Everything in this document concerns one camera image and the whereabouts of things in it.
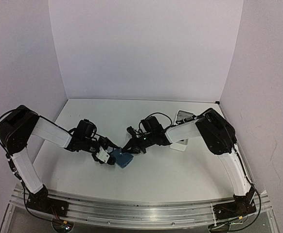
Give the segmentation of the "blue leather card holder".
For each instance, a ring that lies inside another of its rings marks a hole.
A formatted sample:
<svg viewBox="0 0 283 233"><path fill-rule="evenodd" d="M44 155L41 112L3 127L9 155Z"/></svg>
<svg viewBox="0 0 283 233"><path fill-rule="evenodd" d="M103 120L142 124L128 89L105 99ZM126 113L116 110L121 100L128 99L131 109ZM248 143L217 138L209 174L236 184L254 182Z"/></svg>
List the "blue leather card holder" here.
<svg viewBox="0 0 283 233"><path fill-rule="evenodd" d="M115 149L112 152L112 155L116 159L116 164L120 168L125 168L133 160L134 156L128 152L123 152L122 148Z"/></svg>

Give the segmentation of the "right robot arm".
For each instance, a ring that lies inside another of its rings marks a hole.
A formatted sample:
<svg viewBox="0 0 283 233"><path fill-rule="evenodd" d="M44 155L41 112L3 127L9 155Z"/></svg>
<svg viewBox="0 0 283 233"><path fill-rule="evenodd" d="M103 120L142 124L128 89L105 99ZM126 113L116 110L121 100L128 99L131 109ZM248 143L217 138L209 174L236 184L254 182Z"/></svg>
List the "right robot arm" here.
<svg viewBox="0 0 283 233"><path fill-rule="evenodd" d="M199 115L191 115L163 127L154 114L140 121L143 129L128 127L131 135L122 151L146 153L153 145L169 146L176 142L201 137L206 147L222 162L233 188L233 201L217 204L213 210L218 220L247 216L261 210L255 205L258 191L249 180L237 147L235 129L216 110L208 108Z"/></svg>

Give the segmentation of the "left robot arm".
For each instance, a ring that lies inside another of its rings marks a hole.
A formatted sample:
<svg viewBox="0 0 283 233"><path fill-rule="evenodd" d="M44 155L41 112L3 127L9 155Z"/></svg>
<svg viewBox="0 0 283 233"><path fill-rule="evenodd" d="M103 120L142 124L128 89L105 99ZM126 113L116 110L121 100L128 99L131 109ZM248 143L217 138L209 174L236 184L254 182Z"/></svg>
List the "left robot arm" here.
<svg viewBox="0 0 283 233"><path fill-rule="evenodd" d="M6 152L13 174L20 180L24 191L29 193L24 201L25 207L56 218L66 217L68 202L49 197L47 187L29 158L27 146L33 135L70 152L90 153L100 164L116 164L113 152L119 147L107 137L98 135L96 125L87 119L66 130L25 105L0 116L0 145Z"/></svg>

